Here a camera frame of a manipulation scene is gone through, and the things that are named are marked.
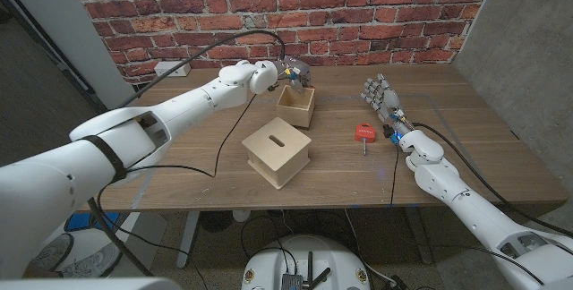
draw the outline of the electrical outlet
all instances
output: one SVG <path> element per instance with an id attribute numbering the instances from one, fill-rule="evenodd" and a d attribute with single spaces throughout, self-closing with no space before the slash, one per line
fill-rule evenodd
<path id="1" fill-rule="evenodd" d="M 159 62 L 157 65 L 155 65 L 155 68 L 154 68 L 155 74 L 160 76 L 163 73 L 169 71 L 172 67 L 175 67 L 176 65 L 178 65 L 179 63 L 181 63 L 181 61 Z M 187 63 L 187 64 L 179 67 L 177 70 L 175 70 L 175 72 L 172 72 L 167 77 L 169 77 L 169 76 L 187 76 L 187 74 L 189 73 L 190 70 L 191 70 L 191 66 L 189 65 L 189 63 Z"/>

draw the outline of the gray wall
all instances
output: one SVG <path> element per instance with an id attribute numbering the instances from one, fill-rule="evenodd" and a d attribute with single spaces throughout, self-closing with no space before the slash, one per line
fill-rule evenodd
<path id="1" fill-rule="evenodd" d="M 109 108 L 133 94 L 80 0 L 21 0 Z"/>
<path id="2" fill-rule="evenodd" d="M 573 195 L 573 0 L 486 0 L 454 66 Z"/>

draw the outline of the red brick wall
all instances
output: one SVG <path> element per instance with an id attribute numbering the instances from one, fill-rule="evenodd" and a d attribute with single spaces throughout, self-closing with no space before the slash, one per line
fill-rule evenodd
<path id="1" fill-rule="evenodd" d="M 242 30 L 273 30 L 312 65 L 450 63 L 483 0 L 81 0 L 131 83 Z M 275 58 L 273 38 L 240 38 L 192 67 Z"/>

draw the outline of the white wall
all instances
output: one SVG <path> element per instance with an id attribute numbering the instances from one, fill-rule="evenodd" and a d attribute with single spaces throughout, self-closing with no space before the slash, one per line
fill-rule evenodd
<path id="1" fill-rule="evenodd" d="M 21 0 L 108 108 L 133 94 L 80 0 Z"/>

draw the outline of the black strap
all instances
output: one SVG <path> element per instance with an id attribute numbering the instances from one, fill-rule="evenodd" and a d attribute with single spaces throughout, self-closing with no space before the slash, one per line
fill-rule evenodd
<path id="1" fill-rule="evenodd" d="M 107 142 L 95 135 L 85 136 L 81 138 L 81 140 L 89 141 L 93 143 L 94 146 L 98 147 L 98 149 L 104 154 L 104 156 L 106 156 L 107 160 L 109 160 L 111 165 L 114 167 L 115 176 L 111 183 L 122 180 L 127 176 L 127 170 L 124 167 L 124 162 L 117 156 L 115 151 L 109 147 Z"/>

